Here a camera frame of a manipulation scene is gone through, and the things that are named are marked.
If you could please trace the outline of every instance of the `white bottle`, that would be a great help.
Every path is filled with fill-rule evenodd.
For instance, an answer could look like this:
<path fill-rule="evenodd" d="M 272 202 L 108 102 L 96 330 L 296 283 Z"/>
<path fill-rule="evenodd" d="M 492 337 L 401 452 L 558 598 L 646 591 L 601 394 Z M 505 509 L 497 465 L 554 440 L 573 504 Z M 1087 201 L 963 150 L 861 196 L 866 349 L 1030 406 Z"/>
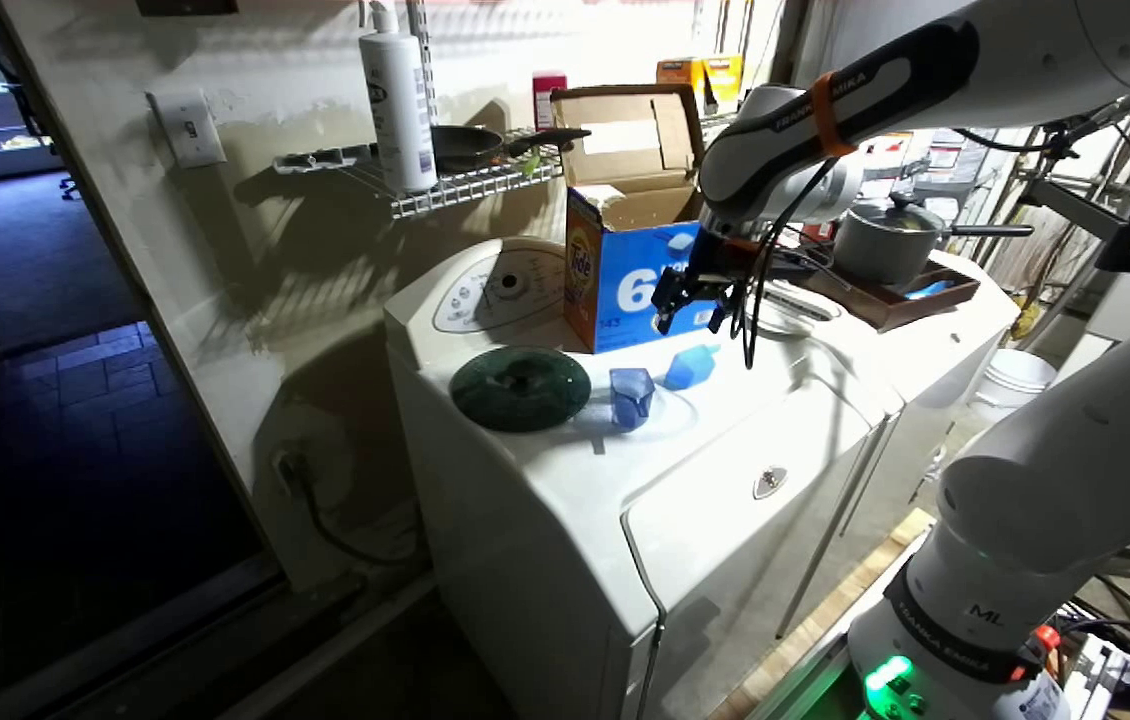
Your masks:
<path fill-rule="evenodd" d="M 395 14 L 386 6 L 370 5 L 376 32 L 360 36 L 360 63 L 383 179 L 397 192 L 428 190 L 436 184 L 436 158 L 418 38 L 397 32 Z"/>

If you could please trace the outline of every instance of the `pot lid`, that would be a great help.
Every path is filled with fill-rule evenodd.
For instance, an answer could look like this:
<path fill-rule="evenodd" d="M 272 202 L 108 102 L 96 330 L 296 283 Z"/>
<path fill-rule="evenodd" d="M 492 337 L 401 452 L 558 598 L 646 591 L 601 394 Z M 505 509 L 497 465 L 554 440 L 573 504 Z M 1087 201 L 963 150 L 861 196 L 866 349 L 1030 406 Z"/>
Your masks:
<path fill-rule="evenodd" d="M 849 209 L 849 214 L 873 227 L 895 232 L 932 233 L 946 227 L 944 218 L 903 196 L 890 196 L 890 200 L 859 202 Z"/>

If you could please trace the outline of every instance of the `orange strap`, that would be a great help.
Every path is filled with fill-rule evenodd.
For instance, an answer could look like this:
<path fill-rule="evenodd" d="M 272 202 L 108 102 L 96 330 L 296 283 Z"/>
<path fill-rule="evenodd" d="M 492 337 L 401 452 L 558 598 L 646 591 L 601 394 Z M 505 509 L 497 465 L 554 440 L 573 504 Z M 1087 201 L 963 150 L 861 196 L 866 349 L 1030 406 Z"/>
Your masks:
<path fill-rule="evenodd" d="M 834 73 L 823 73 L 820 78 L 809 86 L 809 105 L 812 109 L 812 123 L 818 128 L 818 142 L 822 142 L 822 150 L 832 158 L 844 158 L 853 150 L 858 150 L 854 145 L 849 145 L 840 138 L 836 129 L 836 115 L 831 109 L 831 77 Z"/>

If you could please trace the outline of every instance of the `washing machine control panel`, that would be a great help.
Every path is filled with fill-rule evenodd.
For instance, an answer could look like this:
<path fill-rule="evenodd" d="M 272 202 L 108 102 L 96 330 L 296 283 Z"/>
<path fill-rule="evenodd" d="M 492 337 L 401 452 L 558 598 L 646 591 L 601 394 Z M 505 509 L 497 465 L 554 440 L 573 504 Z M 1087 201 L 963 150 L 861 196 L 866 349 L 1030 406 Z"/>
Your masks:
<path fill-rule="evenodd" d="M 560 302 L 565 261 L 542 250 L 505 250 L 469 266 L 436 306 L 443 333 L 471 333 L 514 323 Z"/>

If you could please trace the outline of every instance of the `wooden board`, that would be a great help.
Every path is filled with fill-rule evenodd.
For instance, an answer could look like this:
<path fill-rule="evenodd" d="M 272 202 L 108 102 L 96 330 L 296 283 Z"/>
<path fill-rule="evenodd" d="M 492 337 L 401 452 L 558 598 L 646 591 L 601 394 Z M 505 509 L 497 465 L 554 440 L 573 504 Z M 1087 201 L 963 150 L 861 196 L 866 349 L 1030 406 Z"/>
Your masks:
<path fill-rule="evenodd" d="M 744 684 L 734 688 L 734 692 L 712 711 L 709 720 L 744 720 L 767 694 L 774 691 L 784 675 L 801 661 L 809 648 L 815 647 L 818 637 L 836 624 L 840 616 L 849 610 L 849 606 L 862 596 L 868 585 L 876 582 L 876 579 L 880 578 L 881 573 L 885 573 L 885 570 L 907 549 L 909 544 L 920 537 L 933 522 L 935 519 L 925 511 L 913 510 L 912 514 L 894 528 L 888 538 L 885 538 L 885 543 L 872 550 L 867 559 L 859 562 L 857 569 L 841 580 L 836 589 L 824 598 L 801 625 L 798 625 L 792 634 L 784 637 L 783 642 L 760 661 L 760 666 L 748 675 Z"/>

